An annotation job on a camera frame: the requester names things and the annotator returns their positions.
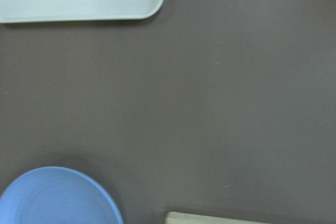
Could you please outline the blue plate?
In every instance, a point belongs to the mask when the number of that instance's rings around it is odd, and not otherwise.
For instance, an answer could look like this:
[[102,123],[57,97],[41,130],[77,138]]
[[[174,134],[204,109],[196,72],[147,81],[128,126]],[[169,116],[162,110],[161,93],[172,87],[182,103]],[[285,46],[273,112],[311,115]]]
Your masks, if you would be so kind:
[[123,223],[107,190],[74,169],[48,166],[13,180],[1,194],[1,223]]

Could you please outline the wooden cutting board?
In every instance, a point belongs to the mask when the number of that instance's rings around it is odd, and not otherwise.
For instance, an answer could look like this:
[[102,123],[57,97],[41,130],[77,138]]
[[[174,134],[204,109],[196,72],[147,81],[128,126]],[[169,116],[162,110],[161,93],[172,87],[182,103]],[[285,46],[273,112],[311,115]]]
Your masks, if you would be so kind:
[[187,214],[176,211],[168,212],[165,216],[164,223],[165,224],[267,224],[266,222]]

